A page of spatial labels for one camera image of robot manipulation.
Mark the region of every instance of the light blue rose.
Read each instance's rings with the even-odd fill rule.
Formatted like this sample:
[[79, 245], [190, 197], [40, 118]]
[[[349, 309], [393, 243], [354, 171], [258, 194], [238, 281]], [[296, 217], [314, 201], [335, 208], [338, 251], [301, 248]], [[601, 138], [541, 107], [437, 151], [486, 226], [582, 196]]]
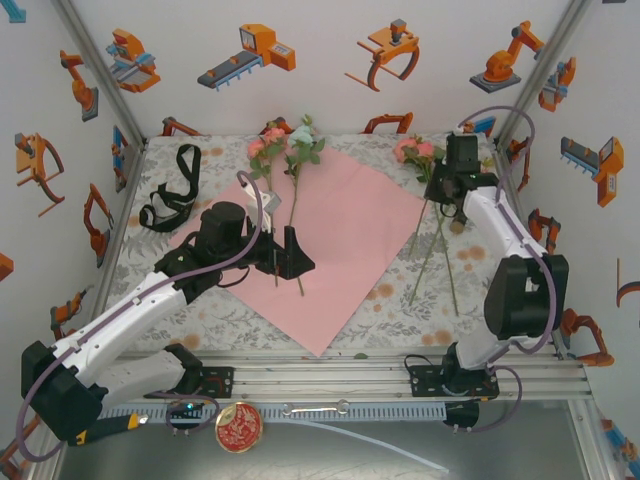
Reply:
[[301, 125], [296, 128], [291, 135], [289, 135], [289, 140], [287, 143], [290, 147], [293, 147], [296, 142], [304, 143], [307, 145], [313, 144], [313, 135], [312, 130], [309, 125]]

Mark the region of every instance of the metal floor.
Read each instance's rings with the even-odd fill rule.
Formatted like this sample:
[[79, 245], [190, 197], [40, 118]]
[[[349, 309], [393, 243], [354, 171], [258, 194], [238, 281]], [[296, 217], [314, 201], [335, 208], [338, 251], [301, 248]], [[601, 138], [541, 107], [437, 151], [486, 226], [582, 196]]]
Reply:
[[[512, 402], [483, 405], [481, 423], [498, 418]], [[340, 424], [419, 455], [444, 474], [381, 447], [333, 432], [287, 424], [265, 425], [251, 451], [223, 451], [213, 429], [193, 438], [173, 437], [148, 425], [102, 442], [68, 449], [58, 479], [278, 479], [278, 480], [578, 480], [584, 474], [565, 402], [524, 402], [499, 429], [453, 435], [440, 422]]]

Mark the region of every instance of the pink rose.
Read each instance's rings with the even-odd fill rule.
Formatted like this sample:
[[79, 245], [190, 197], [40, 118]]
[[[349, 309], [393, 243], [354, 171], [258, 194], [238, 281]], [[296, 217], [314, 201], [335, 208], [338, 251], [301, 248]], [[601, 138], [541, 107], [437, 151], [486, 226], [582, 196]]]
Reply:
[[255, 158], [265, 147], [264, 142], [257, 138], [249, 144], [249, 158]]
[[418, 144], [418, 155], [421, 157], [430, 157], [433, 155], [433, 145], [429, 142]]
[[267, 132], [264, 134], [264, 141], [267, 142], [267, 144], [275, 143], [282, 137], [284, 137], [284, 130], [274, 127], [267, 130]]
[[396, 148], [393, 149], [393, 153], [400, 163], [404, 163], [406, 160], [406, 155], [402, 150], [404, 147], [418, 148], [418, 142], [416, 142], [415, 138], [403, 138], [398, 142]]

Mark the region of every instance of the white cable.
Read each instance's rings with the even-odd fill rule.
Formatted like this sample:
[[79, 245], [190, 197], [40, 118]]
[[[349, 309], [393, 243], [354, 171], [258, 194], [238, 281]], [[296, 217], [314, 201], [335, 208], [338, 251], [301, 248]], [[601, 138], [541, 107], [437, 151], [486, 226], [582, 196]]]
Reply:
[[321, 430], [329, 430], [330, 432], [346, 435], [347, 437], [353, 437], [358, 440], [362, 440], [363, 442], [368, 442], [373, 445], [386, 448], [387, 450], [391, 450], [392, 452], [399, 453], [400, 455], [410, 458], [411, 460], [415, 460], [416, 462], [421, 463], [426, 467], [440, 470], [445, 473], [449, 473], [449, 469], [443, 467], [442, 465], [438, 465], [437, 463], [430, 462], [425, 458], [419, 457], [418, 455], [414, 455], [413, 453], [407, 452], [406, 450], [396, 447], [395, 445], [391, 445], [390, 443], [383, 442], [382, 440], [376, 440], [375, 438], [367, 437], [365, 435], [360, 435], [358, 433], [350, 432], [349, 430], [345, 430], [344, 428], [334, 427], [333, 425], [327, 425], [324, 423], [307, 422], [304, 420], [282, 420], [279, 423], [288, 423], [290, 425], [303, 425], [305, 427], [319, 428]]

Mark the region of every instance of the black mounting bracket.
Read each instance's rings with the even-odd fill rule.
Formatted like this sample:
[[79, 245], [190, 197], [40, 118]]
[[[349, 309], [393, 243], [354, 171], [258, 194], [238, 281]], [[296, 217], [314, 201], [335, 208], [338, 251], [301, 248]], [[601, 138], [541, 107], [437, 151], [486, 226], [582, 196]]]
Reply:
[[474, 386], [466, 391], [453, 392], [445, 385], [444, 369], [441, 365], [415, 365], [409, 367], [411, 395], [414, 397], [481, 397], [493, 400], [500, 395], [498, 381], [484, 370], [478, 370], [478, 379]]
[[231, 398], [233, 367], [202, 367], [202, 383], [198, 395], [211, 398]]

